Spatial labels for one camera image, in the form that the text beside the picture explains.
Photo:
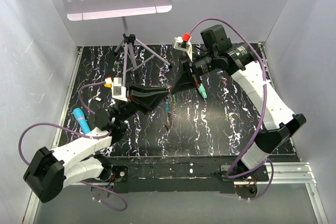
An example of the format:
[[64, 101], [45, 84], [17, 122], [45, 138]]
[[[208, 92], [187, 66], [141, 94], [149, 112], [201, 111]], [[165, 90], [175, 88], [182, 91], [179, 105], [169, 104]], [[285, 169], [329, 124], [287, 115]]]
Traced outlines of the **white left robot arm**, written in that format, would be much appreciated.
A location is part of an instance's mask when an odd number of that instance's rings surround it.
[[168, 88], [132, 84], [112, 86], [117, 103], [95, 112], [95, 128], [69, 144], [49, 150], [42, 147], [28, 162], [23, 179], [43, 203], [54, 199], [65, 187], [86, 179], [106, 182], [112, 164], [98, 151], [112, 146], [124, 136], [126, 120], [137, 112], [153, 111], [169, 95]]

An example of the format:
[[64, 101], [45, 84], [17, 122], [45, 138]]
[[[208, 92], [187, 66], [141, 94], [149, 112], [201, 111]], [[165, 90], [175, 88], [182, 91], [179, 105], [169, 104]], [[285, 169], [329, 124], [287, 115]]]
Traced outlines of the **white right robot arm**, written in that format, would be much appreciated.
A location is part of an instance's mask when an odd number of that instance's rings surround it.
[[174, 38], [173, 47], [182, 51], [183, 57], [179, 60], [177, 80], [171, 94], [195, 88], [206, 99], [200, 77], [217, 69], [225, 71], [240, 85], [258, 110], [260, 121], [253, 142], [246, 145], [226, 172], [226, 177], [251, 180], [266, 158], [307, 120], [303, 114], [295, 114], [283, 103], [267, 81], [265, 67], [251, 46], [244, 42], [233, 45], [222, 25], [201, 31], [201, 37], [206, 50], [199, 57], [192, 55], [190, 34]]

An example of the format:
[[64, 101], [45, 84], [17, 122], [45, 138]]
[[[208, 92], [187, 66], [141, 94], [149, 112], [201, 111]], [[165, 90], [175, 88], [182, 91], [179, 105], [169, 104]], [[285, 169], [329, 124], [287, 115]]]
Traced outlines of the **small black white key fob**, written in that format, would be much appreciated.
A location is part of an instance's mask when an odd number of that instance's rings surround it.
[[94, 99], [99, 102], [102, 100], [100, 97], [94, 97]]

